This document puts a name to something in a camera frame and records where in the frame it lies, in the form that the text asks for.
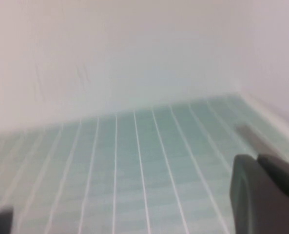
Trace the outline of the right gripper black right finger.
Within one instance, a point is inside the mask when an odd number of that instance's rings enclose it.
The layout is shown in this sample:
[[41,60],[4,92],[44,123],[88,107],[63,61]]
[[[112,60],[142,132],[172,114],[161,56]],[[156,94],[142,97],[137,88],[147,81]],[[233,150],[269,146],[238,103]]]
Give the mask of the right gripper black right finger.
[[230,200],[237,234],[289,234],[289,163],[236,155]]

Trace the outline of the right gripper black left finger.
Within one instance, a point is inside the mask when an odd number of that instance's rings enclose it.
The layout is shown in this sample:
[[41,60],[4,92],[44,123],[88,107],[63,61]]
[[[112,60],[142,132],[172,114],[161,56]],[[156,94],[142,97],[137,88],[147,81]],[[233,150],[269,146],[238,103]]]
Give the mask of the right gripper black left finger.
[[12,231],[14,208],[0,208],[0,234],[10,234]]

